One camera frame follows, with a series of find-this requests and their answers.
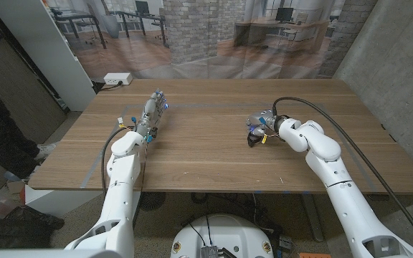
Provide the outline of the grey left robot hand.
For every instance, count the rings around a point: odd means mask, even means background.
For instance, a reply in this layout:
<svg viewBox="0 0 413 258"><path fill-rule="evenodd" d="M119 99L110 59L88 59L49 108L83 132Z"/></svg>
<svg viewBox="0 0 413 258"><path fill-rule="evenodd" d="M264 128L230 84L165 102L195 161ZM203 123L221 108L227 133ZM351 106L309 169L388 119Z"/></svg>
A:
<svg viewBox="0 0 413 258"><path fill-rule="evenodd" d="M167 108L165 95L160 89L157 89L143 106L135 131L142 135L148 143L157 137L158 124Z"/></svg>

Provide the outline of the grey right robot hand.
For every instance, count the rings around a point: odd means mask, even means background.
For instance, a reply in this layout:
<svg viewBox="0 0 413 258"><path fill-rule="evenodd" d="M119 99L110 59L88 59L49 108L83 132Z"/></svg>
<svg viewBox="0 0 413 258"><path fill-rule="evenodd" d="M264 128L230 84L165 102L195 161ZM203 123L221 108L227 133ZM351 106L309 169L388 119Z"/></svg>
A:
<svg viewBox="0 0 413 258"><path fill-rule="evenodd" d="M248 137L252 140L262 140L265 136L276 136L276 117L271 110L263 110L251 114L246 120Z"/></svg>

